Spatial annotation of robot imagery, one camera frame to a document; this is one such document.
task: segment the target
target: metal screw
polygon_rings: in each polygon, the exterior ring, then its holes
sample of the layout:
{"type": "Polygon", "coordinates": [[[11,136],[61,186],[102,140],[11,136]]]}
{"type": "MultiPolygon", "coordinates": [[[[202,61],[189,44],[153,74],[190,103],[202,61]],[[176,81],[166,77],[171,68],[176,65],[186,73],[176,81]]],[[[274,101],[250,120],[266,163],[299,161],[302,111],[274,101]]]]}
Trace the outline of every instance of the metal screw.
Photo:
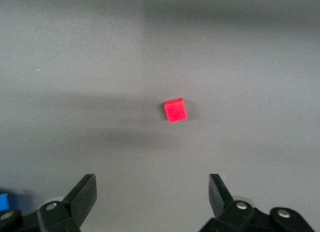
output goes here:
{"type": "Polygon", "coordinates": [[[45,210],[46,210],[46,211],[53,210],[56,206],[57,206],[56,203],[51,203],[50,205],[48,205],[48,206],[45,208],[45,210]]]}
{"type": "Polygon", "coordinates": [[[248,206],[243,203],[243,202],[237,202],[236,206],[240,209],[240,210],[246,210],[248,208],[248,206]]]}
{"type": "Polygon", "coordinates": [[[4,220],[6,220],[6,219],[9,219],[13,214],[14,214],[13,211],[7,212],[7,213],[3,214],[3,215],[0,217],[0,220],[1,220],[1,221],[4,221],[4,220]]]}
{"type": "Polygon", "coordinates": [[[290,218],[289,212],[282,209],[278,210],[278,215],[280,215],[283,218],[290,218]]]}

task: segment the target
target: red cube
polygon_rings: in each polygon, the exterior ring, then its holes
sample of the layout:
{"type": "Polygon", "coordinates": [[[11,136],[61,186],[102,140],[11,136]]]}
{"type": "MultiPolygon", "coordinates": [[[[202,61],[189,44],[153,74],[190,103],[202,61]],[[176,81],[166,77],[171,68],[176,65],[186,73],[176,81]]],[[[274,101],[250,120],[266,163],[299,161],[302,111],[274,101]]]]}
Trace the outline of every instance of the red cube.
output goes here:
{"type": "Polygon", "coordinates": [[[183,98],[166,101],[164,103],[164,109],[170,123],[188,118],[183,98]]]}

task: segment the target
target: gray surface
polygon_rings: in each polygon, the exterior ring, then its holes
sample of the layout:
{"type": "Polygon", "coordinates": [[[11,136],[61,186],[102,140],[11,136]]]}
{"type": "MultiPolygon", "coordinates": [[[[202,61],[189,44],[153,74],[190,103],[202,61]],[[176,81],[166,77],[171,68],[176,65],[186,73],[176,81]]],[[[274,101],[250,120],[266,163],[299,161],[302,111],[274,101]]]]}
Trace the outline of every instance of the gray surface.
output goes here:
{"type": "Polygon", "coordinates": [[[194,232],[220,173],[320,231],[319,5],[0,0],[0,187],[27,213],[96,173],[84,232],[194,232]]]}

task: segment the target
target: blue object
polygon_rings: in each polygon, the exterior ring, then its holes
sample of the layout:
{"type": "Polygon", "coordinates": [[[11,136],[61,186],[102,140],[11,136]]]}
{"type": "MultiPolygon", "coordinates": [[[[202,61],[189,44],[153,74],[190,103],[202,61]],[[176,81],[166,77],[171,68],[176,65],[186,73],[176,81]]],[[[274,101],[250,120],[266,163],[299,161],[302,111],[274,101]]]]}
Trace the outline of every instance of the blue object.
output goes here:
{"type": "Polygon", "coordinates": [[[10,209],[10,206],[9,206],[8,194],[0,195],[0,211],[6,211],[9,209],[10,209]]]}

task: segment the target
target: black plastic part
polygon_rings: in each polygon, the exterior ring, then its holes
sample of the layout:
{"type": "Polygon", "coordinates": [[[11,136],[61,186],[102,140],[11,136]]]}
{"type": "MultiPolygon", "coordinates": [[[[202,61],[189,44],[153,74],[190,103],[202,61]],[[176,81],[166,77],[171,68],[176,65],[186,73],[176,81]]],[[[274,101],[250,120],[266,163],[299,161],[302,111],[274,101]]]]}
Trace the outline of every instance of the black plastic part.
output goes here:
{"type": "Polygon", "coordinates": [[[11,216],[7,219],[0,220],[0,232],[11,232],[13,231],[21,222],[21,212],[18,210],[6,210],[0,212],[1,216],[5,214],[10,214],[11,216]]]}
{"type": "Polygon", "coordinates": [[[270,211],[273,222],[285,232],[315,232],[304,218],[296,211],[288,208],[273,208],[270,211]],[[278,214],[279,210],[289,212],[289,218],[283,218],[278,214]]]}
{"type": "Polygon", "coordinates": [[[85,175],[65,197],[63,203],[47,203],[24,217],[20,211],[14,211],[11,217],[0,220],[0,232],[79,232],[80,225],[96,199],[96,177],[85,175]],[[55,207],[47,208],[53,203],[55,207]]]}
{"type": "Polygon", "coordinates": [[[223,221],[241,232],[251,224],[254,215],[255,211],[251,205],[243,201],[235,201],[226,208],[224,213],[219,217],[219,221],[223,221]],[[246,209],[239,209],[237,207],[238,203],[245,204],[246,209]]]}
{"type": "Polygon", "coordinates": [[[41,232],[80,232],[65,206],[59,202],[50,202],[43,205],[37,212],[39,228],[41,232]]]}
{"type": "Polygon", "coordinates": [[[22,217],[22,221],[14,232],[39,232],[37,212],[22,217]]]}
{"type": "Polygon", "coordinates": [[[85,175],[62,200],[78,228],[82,225],[97,200],[97,184],[94,174],[85,175]]]}
{"type": "Polygon", "coordinates": [[[209,176],[209,202],[214,216],[219,218],[234,199],[218,174],[209,176]]]}
{"type": "Polygon", "coordinates": [[[237,230],[222,221],[212,218],[199,232],[237,232],[237,230]]]}
{"type": "Polygon", "coordinates": [[[254,208],[254,218],[248,231],[276,232],[270,216],[254,208]]]}

